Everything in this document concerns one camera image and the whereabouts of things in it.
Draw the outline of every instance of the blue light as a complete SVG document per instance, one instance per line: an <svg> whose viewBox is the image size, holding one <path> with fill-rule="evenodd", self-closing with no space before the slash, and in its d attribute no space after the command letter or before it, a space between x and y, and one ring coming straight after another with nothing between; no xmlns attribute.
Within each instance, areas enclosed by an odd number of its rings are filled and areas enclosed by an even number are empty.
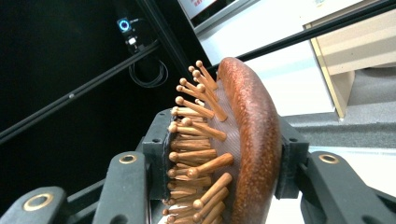
<svg viewBox="0 0 396 224"><path fill-rule="evenodd" d="M122 32L127 32L131 29L129 22L127 20L122 20L119 22L119 27Z"/></svg>

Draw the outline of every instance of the brass ring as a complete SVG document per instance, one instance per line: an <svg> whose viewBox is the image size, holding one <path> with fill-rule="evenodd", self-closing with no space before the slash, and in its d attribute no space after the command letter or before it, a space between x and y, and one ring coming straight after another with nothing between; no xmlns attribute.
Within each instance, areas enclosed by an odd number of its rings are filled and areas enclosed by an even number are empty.
<svg viewBox="0 0 396 224"><path fill-rule="evenodd" d="M120 163L128 164L128 163L132 163L136 160L137 160L137 157L134 155L125 155L120 158Z"/></svg>
<svg viewBox="0 0 396 224"><path fill-rule="evenodd" d="M327 162L329 164L336 164L340 162L336 157L330 155L330 154L321 154L319 155L319 158L321 161Z"/></svg>
<svg viewBox="0 0 396 224"><path fill-rule="evenodd" d="M37 204L37 205L32 204L32 202L35 199L38 199L38 198L41 198L41 197L46 198L46 200L43 203L40 203L40 204ZM26 203L23 205L23 209L25 211L32 212L32 211L38 210L40 208L43 208L43 207L49 205L50 202L52 202L52 200L53 200L53 195L52 194L49 194L49 193L38 194L38 195L30 198L28 201L26 201Z"/></svg>

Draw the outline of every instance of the white floor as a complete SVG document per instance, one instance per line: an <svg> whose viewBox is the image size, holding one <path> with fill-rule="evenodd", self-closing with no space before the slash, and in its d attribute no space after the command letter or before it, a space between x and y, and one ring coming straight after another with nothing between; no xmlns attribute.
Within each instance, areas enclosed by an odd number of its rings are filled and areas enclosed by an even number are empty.
<svg viewBox="0 0 396 224"><path fill-rule="evenodd" d="M311 147L310 151L329 151L343 157L366 185L396 197L396 179L391 174L396 170L396 149ZM267 224L303 224L299 199L273 199Z"/></svg>

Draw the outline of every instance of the wooden bristle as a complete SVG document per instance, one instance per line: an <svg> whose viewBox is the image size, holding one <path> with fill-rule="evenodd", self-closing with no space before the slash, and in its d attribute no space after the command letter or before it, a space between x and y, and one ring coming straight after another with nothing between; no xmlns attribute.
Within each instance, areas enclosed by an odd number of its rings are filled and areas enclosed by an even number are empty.
<svg viewBox="0 0 396 224"><path fill-rule="evenodd" d="M192 90L189 90L189 89L185 88L184 86L178 85L178 86L176 86L176 90L184 92L184 93L186 93L186 94L188 94L188 95L190 95L192 97L199 98L199 95L197 93L195 93Z"/></svg>
<svg viewBox="0 0 396 224"><path fill-rule="evenodd" d="M167 221L170 223L175 223L177 220L182 219L183 217L192 217L193 214L194 214L194 211L189 210L187 212L180 213L178 215L169 216Z"/></svg>
<svg viewBox="0 0 396 224"><path fill-rule="evenodd" d="M229 191L227 188L222 188L221 191L219 191L207 204L205 204L201 210L194 214L193 220L195 222L201 222L217 204L227 197L228 194Z"/></svg>
<svg viewBox="0 0 396 224"><path fill-rule="evenodd" d="M198 139L198 140L178 140L175 139L171 142L171 149L174 151L186 150L196 151L203 149L210 149L209 139Z"/></svg>
<svg viewBox="0 0 396 224"><path fill-rule="evenodd" d="M195 110L186 110L181 109L183 107L174 106L171 110L172 116L181 116L181 117L203 117L202 114L196 112Z"/></svg>
<svg viewBox="0 0 396 224"><path fill-rule="evenodd" d="M182 214L188 211L193 211L192 207L180 207L172 209L163 209L163 216Z"/></svg>
<svg viewBox="0 0 396 224"><path fill-rule="evenodd" d="M199 83L205 85L206 87L209 86L205 77L201 75L198 70L195 70L192 75L199 81ZM219 101L219 97L210 89L207 88L207 93L212 97L216 102Z"/></svg>
<svg viewBox="0 0 396 224"><path fill-rule="evenodd" d="M209 187L212 185L210 177L202 177L194 180L183 181L183 180L171 180L168 183L169 189L175 189L176 187Z"/></svg>
<svg viewBox="0 0 396 224"><path fill-rule="evenodd" d="M200 106L205 106L205 103L200 101L200 99L195 99L195 103L200 105Z"/></svg>
<svg viewBox="0 0 396 224"><path fill-rule="evenodd" d="M178 96L175 101L178 105L184 105L192 110L195 110L196 112L202 114L208 119L213 119L213 117L215 116L215 113L213 111L206 109L200 105L196 105L190 101L184 100L181 96Z"/></svg>
<svg viewBox="0 0 396 224"><path fill-rule="evenodd" d="M201 70L204 77L207 79L210 89L212 89L213 91L216 90L218 88L218 84L215 82L213 77L210 76L210 74L207 72L206 68L204 67L204 64L201 61L197 61L195 65L197 65L197 67Z"/></svg>
<svg viewBox="0 0 396 224"><path fill-rule="evenodd" d="M194 85L192 85L190 82L188 82L186 78L181 78L179 83L181 86L184 86L184 87L188 88L190 91L193 91L197 95L196 98L205 101L205 96L203 94L201 94Z"/></svg>
<svg viewBox="0 0 396 224"><path fill-rule="evenodd" d="M177 91L195 97L195 103L178 96L175 101L180 106L171 110L174 121L168 131L173 133L171 136L174 138L168 158L175 164L167 171L170 199L163 200L163 203L172 208L163 210L163 215L168 216L165 223L222 223L223 200L229 194L227 185L233 180L230 174L225 173L212 185L213 173L220 167L232 165L233 156L225 153L218 157L210 138L225 141L227 134L211 128L208 119L216 117L224 121L228 116L214 92L217 83L201 61L197 61L196 65L202 74L193 66L189 67L189 71L194 81L200 84L194 86L186 78L181 78L177 86Z"/></svg>
<svg viewBox="0 0 396 224"><path fill-rule="evenodd" d="M233 164L233 155L225 153L212 161L202 164L197 167L189 168L187 176L189 178L198 178L201 173L213 172L223 166L229 166Z"/></svg>
<svg viewBox="0 0 396 224"><path fill-rule="evenodd" d="M219 131L217 129L211 128L207 125L193 122L189 118L184 118L181 122L183 123L184 126L186 126L186 128L192 127L195 130L202 132L204 135L216 138L216 139L220 140L221 142L224 142L225 139L227 138L226 133Z"/></svg>
<svg viewBox="0 0 396 224"><path fill-rule="evenodd" d="M197 86L197 88L198 88L198 90L200 91L200 93L202 93L202 94L204 94L204 95L206 96L207 102L209 103L210 108L215 112L216 118L218 118L219 121L224 121L224 120L226 120L227 117L228 117L227 114L224 112L223 108L221 108L221 106L219 105L219 103L216 102L215 99L213 99L213 98L209 95L209 93L208 93L206 87L205 87L204 85L202 85L202 84L199 84L199 85Z"/></svg>
<svg viewBox="0 0 396 224"><path fill-rule="evenodd" d="M224 173L200 199L195 200L193 207L195 209L202 209L211 198L213 198L219 191L229 185L232 180L233 177L230 174Z"/></svg>
<svg viewBox="0 0 396 224"><path fill-rule="evenodd" d="M216 206L210 211L209 214L205 217L202 224L211 224L221 213L225 210L224 202L219 202Z"/></svg>
<svg viewBox="0 0 396 224"><path fill-rule="evenodd" d="M169 160L173 162L178 161L194 161L194 159L214 159L217 157L215 149L206 149L191 152L171 152L169 154Z"/></svg>

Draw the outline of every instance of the brown brush handle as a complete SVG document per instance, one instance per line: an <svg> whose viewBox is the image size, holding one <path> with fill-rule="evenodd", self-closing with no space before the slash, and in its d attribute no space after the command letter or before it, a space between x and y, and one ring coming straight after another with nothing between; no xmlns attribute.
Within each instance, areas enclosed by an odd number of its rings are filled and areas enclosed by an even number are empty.
<svg viewBox="0 0 396 224"><path fill-rule="evenodd" d="M278 114L262 81L241 61L223 59L218 78L238 124L241 142L240 173L231 220L232 223L263 223L280 168Z"/></svg>

